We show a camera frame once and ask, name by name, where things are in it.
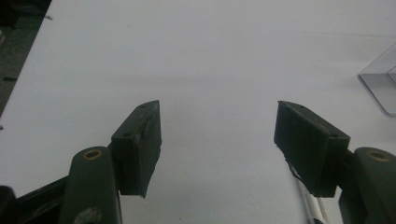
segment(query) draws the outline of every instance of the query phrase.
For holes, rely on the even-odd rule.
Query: transparent container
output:
[[[396,118],[396,43],[358,74],[382,112]]]

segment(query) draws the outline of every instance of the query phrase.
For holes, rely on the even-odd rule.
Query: white table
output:
[[[124,223],[305,223],[273,142],[278,100],[396,153],[356,75],[396,37],[396,2],[53,0],[0,124],[0,184],[22,196],[160,100],[162,155]],[[337,200],[326,200],[341,223]]]

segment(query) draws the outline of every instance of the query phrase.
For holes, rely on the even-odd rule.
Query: screw hole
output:
[[[122,136],[123,137],[130,137],[132,134],[131,133],[123,133]]]
[[[93,150],[90,150],[90,151],[86,152],[83,157],[87,161],[93,161],[93,160],[98,159],[101,156],[102,156],[102,151],[101,150],[93,149]]]
[[[389,156],[378,151],[369,151],[368,152],[369,156],[376,161],[389,161]]]

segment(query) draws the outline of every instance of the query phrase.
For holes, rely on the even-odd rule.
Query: white surface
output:
[[[124,223],[305,223],[273,143],[278,100],[312,109],[351,149],[396,153],[395,121],[356,75],[396,37],[396,2],[53,0],[1,118],[0,183],[18,196],[106,146],[160,100],[162,155]],[[331,223],[341,223],[327,200]]]

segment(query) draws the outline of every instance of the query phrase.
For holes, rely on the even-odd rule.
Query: clear plastic object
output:
[[[370,63],[358,77],[382,112],[396,118],[396,43]]]

